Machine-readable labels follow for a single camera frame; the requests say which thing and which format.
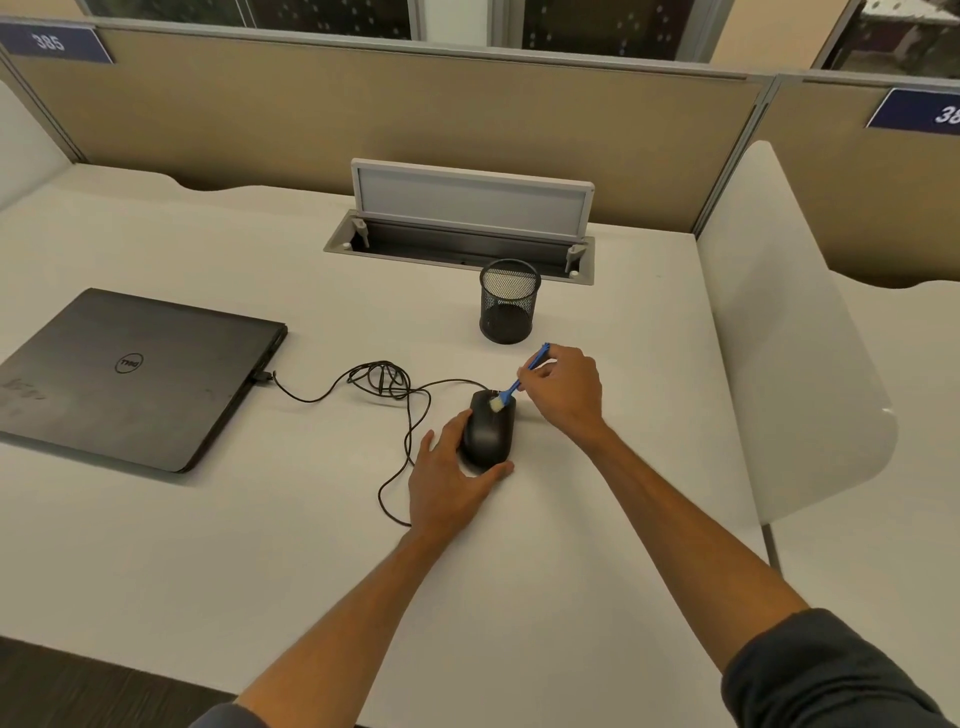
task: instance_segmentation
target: computer mouse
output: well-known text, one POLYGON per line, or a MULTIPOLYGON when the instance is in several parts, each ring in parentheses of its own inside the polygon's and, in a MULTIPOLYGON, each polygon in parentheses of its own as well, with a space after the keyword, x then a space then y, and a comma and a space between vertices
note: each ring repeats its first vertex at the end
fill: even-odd
POLYGON ((473 413, 464 427, 460 441, 460 454, 464 461, 480 470, 489 470, 510 457, 510 445, 514 442, 514 415, 516 400, 499 412, 490 409, 490 400, 499 392, 481 389, 470 399, 473 413))

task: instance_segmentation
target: brush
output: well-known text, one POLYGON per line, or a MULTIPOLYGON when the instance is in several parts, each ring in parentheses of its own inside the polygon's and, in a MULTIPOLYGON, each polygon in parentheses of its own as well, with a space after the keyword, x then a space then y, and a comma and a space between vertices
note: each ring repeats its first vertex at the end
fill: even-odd
MULTIPOLYGON (((530 364, 527 366, 527 369, 531 371, 534 369, 537 369, 537 367, 540 364, 546 361, 549 354, 550 354, 550 343, 547 342, 546 344, 540 347, 540 351, 538 351, 537 354, 534 356, 534 360, 530 362, 530 364)), ((514 386, 512 386, 510 389, 508 389, 505 392, 501 392, 492 400, 490 400, 490 409, 493 410, 494 412, 499 412, 508 404, 510 404, 510 400, 513 398, 514 392, 519 386, 520 386, 520 380, 518 379, 517 381, 514 382, 514 386)))

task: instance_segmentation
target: mouse cable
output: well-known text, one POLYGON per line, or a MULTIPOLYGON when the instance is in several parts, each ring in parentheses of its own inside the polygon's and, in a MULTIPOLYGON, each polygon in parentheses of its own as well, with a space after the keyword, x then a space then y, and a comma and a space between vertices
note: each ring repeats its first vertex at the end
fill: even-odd
POLYGON ((408 466, 415 465, 414 460, 411 457, 411 452, 413 452, 414 430, 417 429, 418 425, 420 425, 420 423, 426 419, 427 413, 430 411, 430 405, 433 403, 433 397, 430 395, 430 392, 427 388, 436 386, 438 384, 456 382, 462 384, 475 384, 476 386, 480 387, 480 389, 487 389, 486 386, 478 381, 474 381, 473 379, 439 379, 438 381, 431 381, 415 388, 411 382, 410 375, 408 375, 402 367, 397 366, 397 364, 394 364, 392 361, 370 361, 366 364, 357 364, 357 366, 352 367, 338 376, 333 384, 330 385, 330 388, 326 390, 326 392, 313 400, 305 400, 302 397, 298 397, 289 389, 280 384, 279 380, 276 378, 276 371, 269 374, 269 379, 272 379, 274 384, 276 384, 280 391, 283 392, 283 394, 285 394, 287 397, 290 397, 296 401, 301 401, 304 404, 316 404, 319 401, 325 400, 333 393, 333 390, 337 388, 337 385, 342 382, 345 382, 346 384, 352 384, 357 389, 363 390, 367 394, 374 395, 375 397, 381 397, 386 400, 404 401, 406 403, 407 434, 403 437, 403 451, 405 453, 403 465, 400 466, 400 469, 391 475, 390 478, 380 486, 376 492, 376 500, 380 504, 380 510, 387 515, 387 518, 394 523, 399 523, 407 528, 410 527, 410 523, 397 518, 387 509, 387 506, 383 502, 383 491, 388 485, 403 475, 403 472, 406 471, 408 466), (414 422, 413 410, 410 407, 410 399, 416 394, 426 395, 426 408, 423 410, 423 414, 420 415, 420 418, 414 422))

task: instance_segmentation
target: blue sign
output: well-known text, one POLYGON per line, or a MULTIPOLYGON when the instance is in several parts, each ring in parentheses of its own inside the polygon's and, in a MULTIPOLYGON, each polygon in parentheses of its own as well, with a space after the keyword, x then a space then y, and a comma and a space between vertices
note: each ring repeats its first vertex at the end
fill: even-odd
POLYGON ((960 134, 960 93, 894 88, 867 128, 960 134))
POLYGON ((79 25, 28 25, 0 22, 0 43, 11 56, 113 63, 92 28, 79 25))

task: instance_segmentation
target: black laptop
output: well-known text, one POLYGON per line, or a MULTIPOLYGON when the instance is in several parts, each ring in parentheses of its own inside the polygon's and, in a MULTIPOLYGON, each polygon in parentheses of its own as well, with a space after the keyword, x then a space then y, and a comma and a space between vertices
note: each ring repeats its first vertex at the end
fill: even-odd
POLYGON ((0 365, 0 432, 182 473, 286 334, 90 288, 0 365))

